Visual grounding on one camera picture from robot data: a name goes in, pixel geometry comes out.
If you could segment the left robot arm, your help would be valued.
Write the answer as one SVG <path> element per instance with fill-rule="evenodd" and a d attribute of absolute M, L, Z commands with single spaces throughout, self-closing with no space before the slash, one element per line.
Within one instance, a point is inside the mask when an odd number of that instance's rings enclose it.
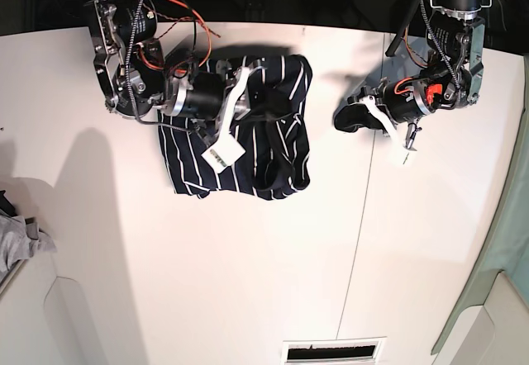
<path fill-rule="evenodd" d="M 336 113 L 334 127 L 350 133 L 379 130 L 396 146 L 411 151 L 423 117 L 474 105 L 484 74 L 485 20 L 479 13 L 492 4 L 493 0 L 412 0 L 385 55 L 392 58 L 400 45 L 409 45 L 410 24 L 416 13 L 421 14 L 427 59 L 420 60 L 407 48 L 419 73 L 395 83 L 382 78 L 375 87 L 360 87 Z"/>

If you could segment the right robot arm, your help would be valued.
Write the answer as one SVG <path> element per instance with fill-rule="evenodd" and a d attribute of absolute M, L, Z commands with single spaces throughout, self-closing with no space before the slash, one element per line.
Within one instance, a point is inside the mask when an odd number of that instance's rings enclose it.
<path fill-rule="evenodd" d="M 198 11 L 184 0 L 164 0 L 189 21 L 213 32 Z M 162 16 L 153 0 L 88 0 L 88 29 L 93 42 L 93 67 L 106 108 L 143 126 L 196 133 L 206 144 L 225 140 L 234 126 L 276 122 L 294 113 L 293 103 L 269 84 L 257 85 L 265 63 L 235 66 L 228 60 L 207 72 L 210 55 L 194 46 L 162 50 L 158 23 Z"/>

